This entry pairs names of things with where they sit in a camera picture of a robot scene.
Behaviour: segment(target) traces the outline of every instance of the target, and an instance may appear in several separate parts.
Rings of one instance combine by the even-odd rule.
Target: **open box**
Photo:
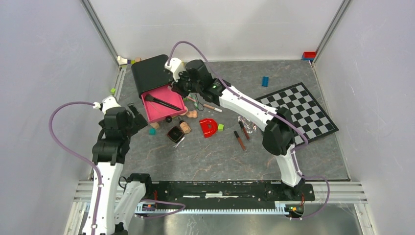
[[[161,104],[151,102],[151,101],[146,101],[144,100],[144,97],[147,94],[150,94],[154,96],[155,98],[164,100],[170,104],[176,105],[177,107],[181,108],[181,110],[176,111],[174,109],[165,107]],[[141,94],[141,99],[143,101],[145,112],[147,114],[147,120],[149,123],[162,121],[167,116],[174,117],[174,116],[177,116],[177,115],[180,115],[186,112],[186,107],[184,105],[183,98],[179,94],[171,91],[168,85],[158,87],[150,91],[143,92]]]

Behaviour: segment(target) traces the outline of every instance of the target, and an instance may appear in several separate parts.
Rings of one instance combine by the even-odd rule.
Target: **black and white checkered board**
[[[327,136],[339,129],[321,108],[303,83],[257,98],[259,102],[278,109],[286,107],[293,113],[293,124],[307,137],[308,142]],[[304,143],[295,133],[296,145]]]

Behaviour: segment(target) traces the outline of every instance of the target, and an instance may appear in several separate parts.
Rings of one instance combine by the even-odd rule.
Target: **metal frame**
[[[342,19],[344,13],[346,12],[347,8],[350,5],[350,2],[352,0],[343,0],[342,4],[340,4],[339,9],[337,10],[336,14],[334,15],[333,20],[331,21],[327,31],[325,32],[319,46],[316,49],[316,58],[313,60],[313,64],[318,60],[319,55],[324,50],[325,46],[327,45],[329,39],[333,35],[334,30],[337,28],[337,25],[339,24],[340,20]]]
[[[88,16],[90,17],[93,25],[98,31],[99,36],[101,37],[102,41],[104,42],[105,46],[110,52],[112,58],[114,59],[114,62],[118,65],[118,61],[117,61],[118,53],[115,50],[115,47],[113,43],[111,42],[110,38],[108,37],[108,34],[104,29],[104,26],[102,26],[102,23],[99,20],[95,10],[93,9],[91,2],[89,0],[80,0],[80,1],[82,5],[84,6],[85,11],[87,12]]]
[[[280,184],[279,181],[272,182],[273,184]],[[306,204],[321,204],[327,197],[327,186],[325,182],[320,181],[309,181],[307,182],[313,185],[314,194],[316,197],[315,201],[306,201]],[[68,223],[65,228],[65,235],[77,235],[83,215],[87,211],[89,203],[92,196],[92,181],[80,181],[78,188],[75,193],[75,197],[72,204],[72,209],[69,215]],[[115,203],[119,203],[122,198],[124,189],[120,186],[117,187],[117,193],[115,198]],[[288,201],[279,201],[276,202],[276,207],[281,204],[299,204],[300,202],[288,202]],[[365,193],[363,191],[362,184],[360,182],[341,182],[341,181],[331,181],[330,182],[330,198],[328,203],[330,204],[354,204],[359,218],[359,223],[364,235],[375,235],[375,231],[372,226],[372,222],[369,216],[368,201],[366,199]],[[184,210],[179,213],[199,213],[197,210]],[[217,211],[215,214],[223,214],[225,211]],[[249,210],[242,211],[242,214],[251,214]],[[264,211],[262,214],[278,214],[278,211],[275,213],[269,213],[269,211]]]

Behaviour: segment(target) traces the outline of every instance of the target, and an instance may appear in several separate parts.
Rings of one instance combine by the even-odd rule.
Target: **purple cable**
[[[170,52],[170,55],[169,55],[169,58],[168,58],[168,60],[167,60],[167,65],[170,65],[170,60],[172,59],[172,57],[173,57],[173,53],[174,53],[174,50],[176,49],[176,47],[179,45],[179,44],[188,44],[188,45],[190,45],[191,47],[193,47],[199,54],[200,54],[200,56],[205,60],[205,62],[207,63],[207,65],[209,66],[209,68],[210,68],[210,70],[212,71],[212,73],[219,79],[219,81],[222,83],[222,85],[229,91],[229,92],[231,92],[233,95],[235,95],[235,96],[237,96],[237,97],[239,97],[239,95],[238,95],[238,93],[237,92],[235,92],[235,91],[233,91],[228,85],[226,85],[226,83],[224,82],[224,80],[221,78],[221,76],[219,76],[216,72],[215,72],[215,70],[213,70],[213,68],[212,68],[212,65],[210,64],[210,62],[208,61],[208,59],[205,57],[205,55],[193,44],[193,43],[190,43],[190,42],[188,42],[188,41],[179,41],[179,42],[177,42],[174,46],[173,46],[173,48],[172,48],[172,50],[171,50],[171,52]],[[252,101],[250,101],[250,100],[248,100],[248,99],[246,99],[245,97],[240,97],[240,99],[241,100],[243,100],[243,101],[245,101],[245,102],[247,102],[247,103],[249,103],[249,104],[251,104],[251,105],[253,105],[253,106],[255,106],[255,107],[257,107],[257,108],[259,108],[261,111],[263,111],[263,112],[266,112],[267,114],[269,114],[269,115],[272,115],[273,117],[276,117],[276,118],[278,118],[279,120],[281,120],[282,122],[284,122],[285,124],[287,124],[289,127],[291,127],[295,132],[297,132],[300,136],[301,136],[301,138],[304,140],[304,145],[300,145],[300,146],[296,146],[296,147],[294,147],[292,150],[291,150],[291,158],[293,159],[293,163],[294,163],[294,167],[295,167],[295,169],[296,169],[296,172],[297,172],[297,174],[301,177],[301,178],[303,178],[303,179],[305,179],[305,180],[312,180],[312,179],[323,179],[325,182],[326,182],[326,184],[327,184],[327,197],[326,197],[326,200],[325,200],[325,202],[324,202],[324,204],[323,204],[323,206],[318,210],[318,211],[316,211],[316,212],[314,212],[314,213],[312,213],[312,214],[310,214],[310,215],[307,215],[307,216],[305,216],[305,217],[303,217],[303,218],[297,218],[297,220],[301,220],[301,219],[305,219],[305,218],[309,218],[309,217],[312,217],[312,216],[314,216],[314,215],[316,215],[316,214],[318,214],[318,213],[320,213],[324,208],[325,208],[325,206],[327,205],[327,203],[328,203],[328,199],[329,199],[329,196],[330,196],[330,185],[329,185],[329,183],[328,183],[328,180],[325,178],[325,177],[323,177],[323,176],[314,176],[314,177],[304,177],[303,175],[301,175],[300,174],[300,170],[299,170],[299,167],[298,167],[298,163],[297,163],[297,159],[296,159],[296,157],[294,156],[294,152],[295,152],[295,150],[298,150],[298,149],[300,149],[300,148],[303,148],[303,147],[305,147],[305,146],[307,146],[308,145],[308,139],[305,137],[305,135],[299,130],[299,129],[297,129],[293,124],[291,124],[289,121],[287,121],[287,120],[285,120],[284,118],[282,118],[282,117],[280,117],[280,116],[278,116],[277,114],[274,114],[274,113],[271,113],[271,112],[268,112],[266,109],[264,109],[263,107],[261,107],[260,105],[258,105],[258,104],[256,104],[256,103],[254,103],[254,102],[252,102]]]
[[[186,208],[186,205],[183,203],[176,203],[176,202],[165,202],[165,201],[159,201],[159,200],[152,200],[152,199],[142,199],[140,202],[156,202],[156,203],[161,203],[161,204],[167,204],[167,205],[176,205],[176,206],[182,206],[182,208],[177,209],[176,211],[167,213],[167,214],[161,214],[161,215],[156,215],[156,216],[152,216],[152,217],[141,217],[142,219],[157,219],[157,218],[161,218],[161,217],[165,217],[171,214],[176,214],[178,212],[183,211]]]
[[[55,115],[58,113],[59,110],[65,108],[66,106],[70,106],[72,104],[87,104],[87,105],[91,105],[93,106],[92,103],[90,102],[84,102],[84,101],[75,101],[75,102],[69,102],[66,104],[63,104],[61,106],[59,106],[55,111],[53,111],[52,115],[50,115],[49,118],[49,133],[52,136],[52,139],[61,147],[63,148],[65,151],[67,151],[68,153],[76,156],[77,158],[85,161],[86,163],[88,163],[90,166],[92,166],[92,168],[95,170],[96,172],[96,178],[98,180],[98,185],[102,184],[102,179],[101,179],[101,172],[99,171],[98,167],[89,159],[87,159],[86,157],[76,153],[75,151],[69,149],[68,147],[66,147],[62,142],[60,142],[58,140],[58,138],[56,137],[55,133],[53,132],[53,128],[52,128],[52,123],[53,123],[53,118],[55,117]],[[98,205],[99,205],[99,199],[101,197],[101,187],[98,187],[98,191],[96,193],[96,200],[95,200],[95,207],[93,209],[93,215],[92,215],[92,224],[94,225],[96,223],[96,215],[98,213]],[[92,228],[92,235],[95,235],[95,228]]]

